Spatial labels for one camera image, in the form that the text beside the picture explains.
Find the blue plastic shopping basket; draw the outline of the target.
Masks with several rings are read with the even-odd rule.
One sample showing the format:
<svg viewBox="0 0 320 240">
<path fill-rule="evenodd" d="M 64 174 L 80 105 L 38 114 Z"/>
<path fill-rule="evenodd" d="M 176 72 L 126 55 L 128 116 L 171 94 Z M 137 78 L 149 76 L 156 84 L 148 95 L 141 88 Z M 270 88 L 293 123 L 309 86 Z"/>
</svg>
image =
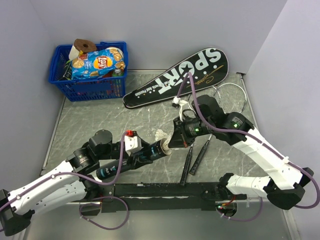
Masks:
<svg viewBox="0 0 320 240">
<path fill-rule="evenodd" d="M 113 77 L 113 71 L 107 74 L 89 79 L 61 80 L 64 66 L 69 60 L 71 44 L 58 45 L 53 53 L 49 68 L 49 83 L 55 85 L 71 102 L 116 99 L 122 98 L 125 93 L 125 82 L 127 77 L 127 66 L 129 57 L 127 44 L 124 41 L 101 42 L 96 44 L 96 51 L 115 47 L 124 53 L 125 69 L 123 76 Z"/>
</svg>

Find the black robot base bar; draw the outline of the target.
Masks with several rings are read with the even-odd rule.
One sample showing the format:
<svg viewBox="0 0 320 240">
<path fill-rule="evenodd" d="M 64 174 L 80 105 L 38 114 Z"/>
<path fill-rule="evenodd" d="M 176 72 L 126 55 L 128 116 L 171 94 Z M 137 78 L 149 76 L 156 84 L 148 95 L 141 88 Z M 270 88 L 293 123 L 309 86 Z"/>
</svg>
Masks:
<svg viewBox="0 0 320 240">
<path fill-rule="evenodd" d="M 216 203 L 246 200 L 245 194 L 233 195 L 218 182 L 116 183 L 100 186 L 94 197 L 118 197 L 130 211 L 188 210 L 214 211 Z"/>
</svg>

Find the left silver badminton racket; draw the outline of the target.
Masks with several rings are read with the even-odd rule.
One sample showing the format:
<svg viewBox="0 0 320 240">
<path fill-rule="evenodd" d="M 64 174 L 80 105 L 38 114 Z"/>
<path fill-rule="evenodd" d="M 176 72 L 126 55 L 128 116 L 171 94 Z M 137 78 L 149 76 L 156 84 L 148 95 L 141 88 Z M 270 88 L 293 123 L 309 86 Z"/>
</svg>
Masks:
<svg viewBox="0 0 320 240">
<path fill-rule="evenodd" d="M 200 96 L 203 96 L 203 95 L 208 95 L 210 97 L 214 97 L 214 94 L 216 92 L 217 88 L 215 86 L 211 86 L 205 90 L 201 90 L 199 92 L 196 93 L 196 97 L 200 97 Z M 200 162 L 202 161 L 207 149 L 208 149 L 208 145 L 209 145 L 209 142 L 211 140 L 211 137 L 212 135 L 210 134 L 209 137 L 208 137 L 208 140 L 204 143 L 204 145 L 202 146 L 201 150 L 200 150 L 200 153 L 198 154 L 197 158 L 196 158 L 196 161 L 195 163 L 192 165 L 191 169 L 192 169 L 192 172 L 195 174 L 199 165 L 200 165 Z M 184 167 L 183 167 L 183 171 L 182 171 L 182 175 L 181 175 L 181 179 L 180 179 L 180 182 L 179 184 L 181 186 L 185 186 L 186 182 L 187 182 L 187 177 L 188 177 L 188 174 L 190 173 L 190 165 L 191 165 L 191 161 L 192 161 L 192 157 L 193 157 L 193 143 L 191 144 L 189 150 L 188 150 L 188 153 L 186 155 L 186 159 L 185 159 L 185 163 L 184 163 Z"/>
</svg>

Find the black shuttlecock tube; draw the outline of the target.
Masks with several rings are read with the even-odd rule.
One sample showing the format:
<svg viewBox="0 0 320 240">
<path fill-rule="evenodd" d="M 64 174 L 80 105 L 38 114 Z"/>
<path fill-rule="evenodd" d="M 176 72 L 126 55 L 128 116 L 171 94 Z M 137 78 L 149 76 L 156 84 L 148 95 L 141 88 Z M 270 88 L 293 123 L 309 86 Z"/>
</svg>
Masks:
<svg viewBox="0 0 320 240">
<path fill-rule="evenodd" d="M 171 149 L 164 148 L 165 139 L 158 140 L 153 144 L 145 144 L 143 148 L 130 156 L 123 157 L 120 167 L 120 173 L 136 170 L 145 165 L 152 164 L 155 160 L 166 157 L 172 153 Z M 98 170 L 96 170 L 96 176 L 99 180 L 106 180 L 114 177 L 119 169 L 120 160 L 114 160 L 106 163 Z"/>
</svg>

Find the blue Lays chips bag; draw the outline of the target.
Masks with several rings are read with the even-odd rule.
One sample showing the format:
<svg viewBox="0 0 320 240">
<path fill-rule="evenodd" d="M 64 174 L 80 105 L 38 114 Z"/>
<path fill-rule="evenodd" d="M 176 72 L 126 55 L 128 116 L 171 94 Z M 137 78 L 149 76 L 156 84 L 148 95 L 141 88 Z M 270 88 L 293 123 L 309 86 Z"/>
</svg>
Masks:
<svg viewBox="0 0 320 240">
<path fill-rule="evenodd" d="M 71 62 L 72 80 L 98 78 L 110 71 L 126 67 L 124 53 L 117 47 L 107 47 L 79 55 Z"/>
</svg>

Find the right silver badminton racket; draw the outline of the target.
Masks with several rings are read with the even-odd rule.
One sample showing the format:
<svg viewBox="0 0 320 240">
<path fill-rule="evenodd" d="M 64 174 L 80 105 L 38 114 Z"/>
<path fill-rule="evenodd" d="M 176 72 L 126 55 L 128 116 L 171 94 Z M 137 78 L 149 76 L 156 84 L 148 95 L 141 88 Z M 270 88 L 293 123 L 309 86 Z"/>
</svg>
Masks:
<svg viewBox="0 0 320 240">
<path fill-rule="evenodd" d="M 223 109 L 224 113 L 242 113 L 247 104 L 247 95 L 245 91 L 242 87 L 235 83 L 223 83 L 218 87 L 212 86 L 196 93 L 197 98 L 202 95 L 208 95 L 215 98 L 219 107 Z M 189 174 L 193 176 L 196 174 L 196 171 L 198 170 L 200 163 L 207 152 L 212 136 L 213 135 L 210 134 L 208 140 L 202 146 L 195 162 L 189 170 Z"/>
</svg>

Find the silver badminton racket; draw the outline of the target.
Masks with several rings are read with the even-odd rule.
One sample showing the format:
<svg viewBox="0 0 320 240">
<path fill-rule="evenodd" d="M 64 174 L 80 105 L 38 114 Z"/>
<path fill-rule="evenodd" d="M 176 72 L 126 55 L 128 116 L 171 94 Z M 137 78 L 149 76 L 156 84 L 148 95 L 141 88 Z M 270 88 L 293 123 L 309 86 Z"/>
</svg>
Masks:
<svg viewBox="0 0 320 240">
<path fill-rule="evenodd" d="M 242 113 L 247 104 L 247 95 L 245 91 L 242 87 L 235 83 L 223 83 L 218 87 L 212 86 L 196 93 L 197 98 L 202 95 L 208 95 L 215 98 L 219 107 L 223 109 L 224 113 Z M 208 140 L 202 146 L 195 162 L 189 170 L 189 174 L 193 176 L 196 174 L 196 171 L 198 170 L 200 163 L 207 152 L 212 136 L 213 135 L 210 134 Z"/>
<path fill-rule="evenodd" d="M 211 86 L 205 90 L 201 90 L 199 92 L 196 93 L 196 97 L 200 97 L 200 96 L 203 96 L 203 95 L 208 95 L 210 97 L 214 97 L 214 94 L 216 92 L 217 88 L 215 86 Z M 191 169 L 192 169 L 192 172 L 195 174 L 199 165 L 200 165 L 200 162 L 202 161 L 207 149 L 208 149 L 208 145 L 209 145 L 209 142 L 211 140 L 211 137 L 212 135 L 210 134 L 209 137 L 208 137 L 208 140 L 204 143 L 204 145 L 202 146 L 201 150 L 200 150 L 200 153 L 198 154 L 197 158 L 196 158 L 196 161 L 195 163 L 192 165 Z M 191 161 L 192 161 L 192 157 L 193 157 L 193 143 L 191 144 L 189 150 L 188 150 L 188 153 L 186 155 L 186 159 L 185 159 L 185 163 L 184 163 L 184 167 L 183 167 L 183 171 L 182 171 L 182 175 L 181 175 L 181 179 L 180 179 L 180 182 L 179 184 L 181 186 L 185 186 L 186 182 L 187 182 L 187 177 L 188 177 L 188 174 L 190 173 L 190 165 L 191 165 Z"/>
</svg>

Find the black SPORT racket bag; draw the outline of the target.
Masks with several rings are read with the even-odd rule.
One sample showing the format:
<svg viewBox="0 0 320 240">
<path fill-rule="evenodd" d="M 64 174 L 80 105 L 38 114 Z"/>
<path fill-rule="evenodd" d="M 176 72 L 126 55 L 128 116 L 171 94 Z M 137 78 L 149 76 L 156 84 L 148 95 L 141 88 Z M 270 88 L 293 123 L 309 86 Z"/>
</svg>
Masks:
<svg viewBox="0 0 320 240">
<path fill-rule="evenodd" d="M 127 109 L 137 109 L 171 100 L 177 96 L 188 73 L 192 74 L 197 92 L 215 86 L 228 75 L 227 55 L 215 47 L 204 48 L 176 63 L 136 90 L 127 93 L 122 102 Z"/>
</svg>

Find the dark green package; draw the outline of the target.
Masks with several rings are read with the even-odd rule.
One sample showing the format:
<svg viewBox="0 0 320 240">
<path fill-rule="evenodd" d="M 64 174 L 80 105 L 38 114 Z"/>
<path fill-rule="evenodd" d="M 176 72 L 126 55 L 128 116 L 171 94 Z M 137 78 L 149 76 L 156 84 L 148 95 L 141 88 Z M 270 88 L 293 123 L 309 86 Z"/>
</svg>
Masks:
<svg viewBox="0 0 320 240">
<path fill-rule="evenodd" d="M 61 80 L 71 80 L 72 79 L 72 62 L 68 61 L 63 68 L 63 75 Z"/>
</svg>

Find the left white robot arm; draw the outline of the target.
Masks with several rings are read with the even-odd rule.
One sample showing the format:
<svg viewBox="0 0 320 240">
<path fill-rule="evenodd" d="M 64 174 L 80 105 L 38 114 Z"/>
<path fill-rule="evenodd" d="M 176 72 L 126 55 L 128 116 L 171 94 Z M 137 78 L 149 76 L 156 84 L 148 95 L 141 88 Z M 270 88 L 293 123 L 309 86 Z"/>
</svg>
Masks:
<svg viewBox="0 0 320 240">
<path fill-rule="evenodd" d="M 121 173 L 151 164 L 161 149 L 161 141 L 148 143 L 136 131 L 126 131 L 116 143 L 110 131 L 97 131 L 50 172 L 16 190 L 0 191 L 1 232 L 14 236 L 37 214 L 95 200 L 101 186 L 112 186 Z"/>
</svg>

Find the white paper towel roll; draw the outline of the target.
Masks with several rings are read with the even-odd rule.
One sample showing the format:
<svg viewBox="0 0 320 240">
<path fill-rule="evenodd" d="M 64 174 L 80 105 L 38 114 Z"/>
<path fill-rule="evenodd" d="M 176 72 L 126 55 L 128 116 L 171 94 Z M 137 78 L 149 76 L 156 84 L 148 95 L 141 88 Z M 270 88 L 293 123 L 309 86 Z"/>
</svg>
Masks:
<svg viewBox="0 0 320 240">
<path fill-rule="evenodd" d="M 73 44 L 68 55 L 69 60 L 72 61 L 73 59 L 77 58 L 79 53 L 80 50 Z"/>
</svg>

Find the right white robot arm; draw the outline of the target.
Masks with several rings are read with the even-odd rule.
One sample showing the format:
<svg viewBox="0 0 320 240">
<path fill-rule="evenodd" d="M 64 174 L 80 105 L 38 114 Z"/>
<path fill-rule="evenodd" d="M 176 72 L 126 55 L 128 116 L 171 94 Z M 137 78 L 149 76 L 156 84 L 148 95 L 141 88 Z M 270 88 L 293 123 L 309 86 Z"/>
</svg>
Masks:
<svg viewBox="0 0 320 240">
<path fill-rule="evenodd" d="M 179 108 L 179 116 L 173 120 L 170 149 L 187 148 L 196 137 L 213 135 L 243 152 L 267 174 L 265 177 L 225 174 L 218 187 L 223 199 L 246 195 L 266 198 L 283 210 L 297 207 L 305 194 L 305 185 L 311 181 L 310 168 L 295 168 L 246 117 L 238 112 L 225 113 L 214 97 L 201 95 L 191 104 L 175 97 L 172 106 Z"/>
</svg>

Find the white shuttlecock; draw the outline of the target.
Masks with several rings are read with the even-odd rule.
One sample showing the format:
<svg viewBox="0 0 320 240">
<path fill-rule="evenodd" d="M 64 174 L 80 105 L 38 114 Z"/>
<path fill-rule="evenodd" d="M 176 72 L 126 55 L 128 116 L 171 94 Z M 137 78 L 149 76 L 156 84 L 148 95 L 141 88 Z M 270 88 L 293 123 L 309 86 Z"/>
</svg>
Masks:
<svg viewBox="0 0 320 240">
<path fill-rule="evenodd" d="M 173 152 L 173 150 L 169 148 L 169 142 L 170 140 L 168 138 L 163 138 L 161 140 L 161 148 L 167 156 L 171 155 Z"/>
<path fill-rule="evenodd" d="M 154 136 L 155 136 L 155 140 L 156 141 L 159 141 L 161 139 L 169 139 L 170 140 L 171 137 L 172 137 L 172 134 L 171 133 L 166 133 L 161 129 L 157 129 L 155 131 L 155 135 Z"/>
</svg>

